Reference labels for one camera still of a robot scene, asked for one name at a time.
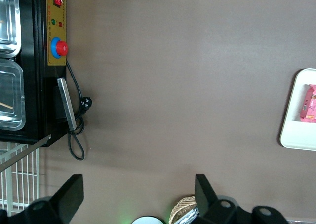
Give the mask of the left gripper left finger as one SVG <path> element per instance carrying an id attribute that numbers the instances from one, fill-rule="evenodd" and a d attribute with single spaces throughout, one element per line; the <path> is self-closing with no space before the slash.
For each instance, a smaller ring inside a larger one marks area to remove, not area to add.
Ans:
<path id="1" fill-rule="evenodd" d="M 51 197 L 34 201 L 8 218 L 10 224 L 68 224 L 83 202 L 83 175 L 72 175 Z"/>

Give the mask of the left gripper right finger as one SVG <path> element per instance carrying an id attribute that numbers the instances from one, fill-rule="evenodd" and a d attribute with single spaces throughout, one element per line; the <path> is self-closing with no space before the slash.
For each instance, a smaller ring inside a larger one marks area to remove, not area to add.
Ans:
<path id="1" fill-rule="evenodd" d="M 228 198 L 218 198 L 206 175 L 195 176 L 196 224 L 250 224 L 251 214 Z"/>

